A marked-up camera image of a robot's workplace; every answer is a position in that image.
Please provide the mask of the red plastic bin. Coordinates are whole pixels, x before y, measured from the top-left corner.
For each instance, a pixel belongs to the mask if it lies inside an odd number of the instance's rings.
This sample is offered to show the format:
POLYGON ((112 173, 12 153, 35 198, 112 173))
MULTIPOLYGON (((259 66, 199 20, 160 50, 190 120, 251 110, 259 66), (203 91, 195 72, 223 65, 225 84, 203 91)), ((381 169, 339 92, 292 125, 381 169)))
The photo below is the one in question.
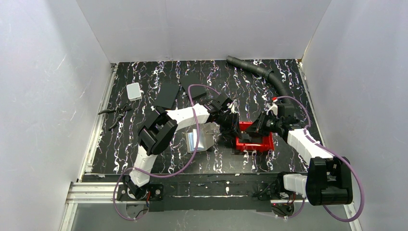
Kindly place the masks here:
POLYGON ((239 128, 242 132, 243 139, 236 137, 235 149, 241 153, 244 151, 266 152, 269 150, 275 150, 272 132, 270 132, 268 136, 255 138, 243 133, 251 124, 252 122, 239 122, 239 128))

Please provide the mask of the grey leather card holder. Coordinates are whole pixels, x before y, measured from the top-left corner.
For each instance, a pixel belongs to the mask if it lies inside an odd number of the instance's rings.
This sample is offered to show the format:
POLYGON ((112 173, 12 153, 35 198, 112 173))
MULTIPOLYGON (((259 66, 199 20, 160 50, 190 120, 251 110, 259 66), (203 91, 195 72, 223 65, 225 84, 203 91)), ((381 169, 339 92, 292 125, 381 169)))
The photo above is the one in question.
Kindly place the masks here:
POLYGON ((215 145, 215 136, 219 134, 219 129, 215 123, 206 123, 199 126, 199 136, 194 128, 192 132, 186 133, 187 152, 193 153, 197 139, 198 147, 196 152, 206 151, 215 145))

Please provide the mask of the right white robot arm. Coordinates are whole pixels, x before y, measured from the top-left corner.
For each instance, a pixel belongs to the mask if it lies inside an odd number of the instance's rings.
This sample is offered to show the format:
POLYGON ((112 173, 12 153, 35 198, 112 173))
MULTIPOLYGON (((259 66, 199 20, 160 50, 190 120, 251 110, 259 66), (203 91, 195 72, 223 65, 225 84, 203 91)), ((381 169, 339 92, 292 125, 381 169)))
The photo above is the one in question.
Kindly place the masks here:
POLYGON ((347 205, 353 200, 351 170, 348 161, 341 160, 319 147, 319 142, 299 125, 294 106, 278 103, 262 112, 244 133, 250 138, 278 134, 294 148, 308 165, 307 174, 282 172, 270 186, 272 192, 294 193, 312 205, 347 205))

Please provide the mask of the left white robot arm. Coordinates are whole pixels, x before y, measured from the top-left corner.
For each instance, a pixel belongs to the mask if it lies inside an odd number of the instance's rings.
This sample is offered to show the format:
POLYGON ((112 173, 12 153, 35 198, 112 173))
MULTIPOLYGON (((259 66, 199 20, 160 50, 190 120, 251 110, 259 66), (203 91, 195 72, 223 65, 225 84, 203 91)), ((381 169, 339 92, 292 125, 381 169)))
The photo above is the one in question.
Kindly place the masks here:
POLYGON ((138 154, 133 168, 122 178, 128 194, 135 199, 147 195, 151 170, 159 154, 167 149, 175 133, 186 127, 208 123, 219 125, 219 131, 231 137, 241 136, 237 103, 225 95, 178 110, 157 107, 138 130, 138 154))

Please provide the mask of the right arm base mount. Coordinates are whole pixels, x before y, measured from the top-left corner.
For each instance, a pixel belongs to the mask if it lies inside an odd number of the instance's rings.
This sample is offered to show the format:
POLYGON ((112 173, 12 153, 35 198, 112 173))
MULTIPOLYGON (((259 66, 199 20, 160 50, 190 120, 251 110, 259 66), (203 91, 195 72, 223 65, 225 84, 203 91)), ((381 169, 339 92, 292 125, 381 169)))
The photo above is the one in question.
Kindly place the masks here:
POLYGON ((253 193, 252 197, 260 201, 270 201, 273 199, 282 199, 285 200, 285 203, 273 203, 272 211, 275 213, 275 217, 288 220, 289 218, 294 218, 298 216, 306 204, 306 198, 302 195, 298 195, 295 192, 282 191, 277 186, 277 183, 270 183, 266 185, 261 183, 257 185, 257 191, 253 193), (302 199, 301 205, 298 209, 295 209, 296 199, 302 199))

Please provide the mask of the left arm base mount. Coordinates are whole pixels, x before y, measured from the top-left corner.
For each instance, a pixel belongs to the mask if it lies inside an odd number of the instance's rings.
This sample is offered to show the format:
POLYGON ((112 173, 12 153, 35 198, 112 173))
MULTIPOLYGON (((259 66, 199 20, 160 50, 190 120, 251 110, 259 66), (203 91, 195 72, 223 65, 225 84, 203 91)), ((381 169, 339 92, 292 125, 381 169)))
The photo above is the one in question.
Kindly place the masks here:
POLYGON ((115 198, 118 201, 161 201, 163 196, 162 184, 146 184, 141 188, 120 184, 115 198))

